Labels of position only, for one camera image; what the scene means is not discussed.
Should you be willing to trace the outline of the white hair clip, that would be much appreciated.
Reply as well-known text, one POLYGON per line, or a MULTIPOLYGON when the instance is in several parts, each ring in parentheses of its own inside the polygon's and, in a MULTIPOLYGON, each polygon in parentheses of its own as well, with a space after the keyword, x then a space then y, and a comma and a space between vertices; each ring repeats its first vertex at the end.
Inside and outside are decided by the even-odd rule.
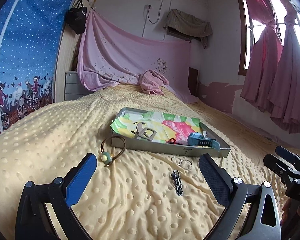
POLYGON ((204 139, 208 139, 207 131, 202 131, 202 136, 203 136, 204 139))

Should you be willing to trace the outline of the pink right curtain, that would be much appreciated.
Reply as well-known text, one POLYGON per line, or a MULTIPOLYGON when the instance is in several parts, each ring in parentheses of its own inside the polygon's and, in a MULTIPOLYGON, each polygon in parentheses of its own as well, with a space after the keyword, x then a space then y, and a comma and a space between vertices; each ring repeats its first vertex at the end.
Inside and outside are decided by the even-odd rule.
POLYGON ((268 94, 271 120, 284 131, 300 133, 300 44, 294 30, 297 13, 285 17, 286 32, 277 71, 268 94))

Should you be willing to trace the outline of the pink curtain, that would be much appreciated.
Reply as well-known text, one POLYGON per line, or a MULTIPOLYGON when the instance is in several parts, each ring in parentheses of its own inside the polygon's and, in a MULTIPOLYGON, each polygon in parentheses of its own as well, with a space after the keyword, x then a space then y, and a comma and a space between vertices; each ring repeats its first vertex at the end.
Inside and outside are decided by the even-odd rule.
POLYGON ((271 120, 284 131, 300 133, 300 44, 294 30, 297 13, 285 17, 286 32, 277 71, 268 94, 271 120))
POLYGON ((270 0, 246 0, 251 19, 265 28, 253 45, 241 97, 262 112, 271 113, 268 95, 274 81, 283 45, 277 35, 277 18, 270 0))

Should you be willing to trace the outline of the yellow dotted blanket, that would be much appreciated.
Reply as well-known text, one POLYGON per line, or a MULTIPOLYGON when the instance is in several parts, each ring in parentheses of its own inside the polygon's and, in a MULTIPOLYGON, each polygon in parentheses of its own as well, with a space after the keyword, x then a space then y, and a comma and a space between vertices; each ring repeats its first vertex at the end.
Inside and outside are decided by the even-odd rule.
MULTIPOLYGON (((199 118, 230 147, 216 163, 245 183, 269 181, 279 208, 287 201, 280 178, 263 165, 276 144, 202 102, 184 104, 172 93, 147 96, 120 85, 75 101, 45 106, 0 134, 0 231, 14 239, 27 181, 46 184, 65 176, 110 135, 122 108, 199 118)), ((93 239, 203 239, 223 208, 204 180, 198 159, 185 170, 171 155, 126 150, 110 167, 98 164, 73 211, 93 239)))

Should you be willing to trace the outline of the grey drawer cabinet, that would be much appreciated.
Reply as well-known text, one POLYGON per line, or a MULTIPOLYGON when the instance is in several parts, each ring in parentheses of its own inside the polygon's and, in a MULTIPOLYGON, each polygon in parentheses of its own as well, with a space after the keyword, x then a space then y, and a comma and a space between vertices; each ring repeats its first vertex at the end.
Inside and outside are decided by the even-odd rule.
POLYGON ((65 73, 65 101, 77 100, 83 96, 92 94, 93 91, 86 89, 79 79, 76 71, 67 71, 65 73))

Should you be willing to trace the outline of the pink left curtain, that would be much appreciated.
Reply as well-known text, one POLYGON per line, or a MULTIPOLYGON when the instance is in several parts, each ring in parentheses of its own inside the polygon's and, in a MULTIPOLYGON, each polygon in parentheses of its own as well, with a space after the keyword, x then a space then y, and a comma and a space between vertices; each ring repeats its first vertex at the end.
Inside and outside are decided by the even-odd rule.
POLYGON ((253 45, 241 97, 262 112, 271 113, 268 95, 274 81, 283 45, 277 35, 277 18, 270 0, 246 0, 251 19, 265 28, 253 45))

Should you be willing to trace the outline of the pink crumpled towel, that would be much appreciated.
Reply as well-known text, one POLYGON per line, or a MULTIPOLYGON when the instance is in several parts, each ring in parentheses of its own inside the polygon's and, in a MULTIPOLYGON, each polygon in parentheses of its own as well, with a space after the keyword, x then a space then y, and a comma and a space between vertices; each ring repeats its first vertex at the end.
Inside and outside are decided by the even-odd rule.
POLYGON ((149 69, 140 75, 139 85, 145 94, 164 95, 161 87, 169 85, 169 81, 162 74, 149 69))

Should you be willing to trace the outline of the pink hanging sheet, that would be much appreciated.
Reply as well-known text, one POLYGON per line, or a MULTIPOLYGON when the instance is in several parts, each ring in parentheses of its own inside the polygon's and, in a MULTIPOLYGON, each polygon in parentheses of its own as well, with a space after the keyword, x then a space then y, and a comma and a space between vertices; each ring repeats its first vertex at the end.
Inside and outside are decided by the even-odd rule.
POLYGON ((157 41, 139 37, 115 26, 91 10, 81 36, 77 73, 81 84, 97 91, 121 83, 138 85, 154 70, 168 80, 166 88, 182 102, 199 99, 188 86, 191 45, 187 41, 157 41))

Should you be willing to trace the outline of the wooden wardrobe panel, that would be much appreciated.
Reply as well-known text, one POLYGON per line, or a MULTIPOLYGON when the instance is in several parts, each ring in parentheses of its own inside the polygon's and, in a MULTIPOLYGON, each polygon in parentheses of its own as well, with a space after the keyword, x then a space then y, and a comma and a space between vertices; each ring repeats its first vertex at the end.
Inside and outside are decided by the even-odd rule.
POLYGON ((77 35, 67 23, 64 23, 53 78, 53 99, 55 103, 65 100, 65 74, 72 69, 72 62, 80 37, 81 36, 77 35))

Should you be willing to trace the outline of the blue cartoon wardrobe cover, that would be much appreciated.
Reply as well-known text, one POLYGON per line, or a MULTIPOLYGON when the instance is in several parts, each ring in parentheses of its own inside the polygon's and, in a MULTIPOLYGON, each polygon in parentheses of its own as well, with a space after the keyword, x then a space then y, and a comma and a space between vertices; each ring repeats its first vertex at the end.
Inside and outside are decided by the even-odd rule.
POLYGON ((0 133, 53 102, 64 16, 72 0, 7 0, 0 9, 0 133))

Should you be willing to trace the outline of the olive cloth on shelf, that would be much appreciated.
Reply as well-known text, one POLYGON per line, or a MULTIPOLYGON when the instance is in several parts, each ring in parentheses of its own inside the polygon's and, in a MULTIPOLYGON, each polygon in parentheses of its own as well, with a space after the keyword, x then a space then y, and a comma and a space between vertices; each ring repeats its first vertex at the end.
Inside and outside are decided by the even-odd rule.
POLYGON ((178 9, 170 10, 163 28, 173 34, 188 36, 189 39, 198 38, 204 49, 208 47, 208 37, 213 34, 209 22, 178 9))

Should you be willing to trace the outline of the black hanging bag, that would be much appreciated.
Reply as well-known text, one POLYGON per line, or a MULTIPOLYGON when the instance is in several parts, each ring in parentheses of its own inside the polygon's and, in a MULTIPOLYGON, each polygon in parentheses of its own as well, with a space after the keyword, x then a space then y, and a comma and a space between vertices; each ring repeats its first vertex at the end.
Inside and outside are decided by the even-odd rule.
POLYGON ((65 22, 77 34, 85 32, 85 25, 87 21, 87 8, 71 8, 65 14, 65 22))

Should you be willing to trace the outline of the dark board at wall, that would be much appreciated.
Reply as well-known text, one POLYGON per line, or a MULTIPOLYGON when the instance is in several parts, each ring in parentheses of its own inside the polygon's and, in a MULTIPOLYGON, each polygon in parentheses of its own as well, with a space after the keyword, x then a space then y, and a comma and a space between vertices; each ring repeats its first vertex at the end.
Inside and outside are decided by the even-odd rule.
POLYGON ((198 77, 199 71, 195 68, 189 67, 188 88, 190 90, 191 95, 193 96, 198 95, 198 77))

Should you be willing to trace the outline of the brown window frame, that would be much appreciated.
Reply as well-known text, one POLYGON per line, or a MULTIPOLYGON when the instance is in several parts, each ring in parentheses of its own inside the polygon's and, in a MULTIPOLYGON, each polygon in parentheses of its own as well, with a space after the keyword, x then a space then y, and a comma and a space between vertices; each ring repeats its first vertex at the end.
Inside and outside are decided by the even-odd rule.
POLYGON ((254 31, 251 26, 252 20, 250 19, 246 0, 238 0, 238 7, 241 21, 241 50, 238 74, 239 76, 246 76, 250 62, 251 47, 254 43, 254 31))

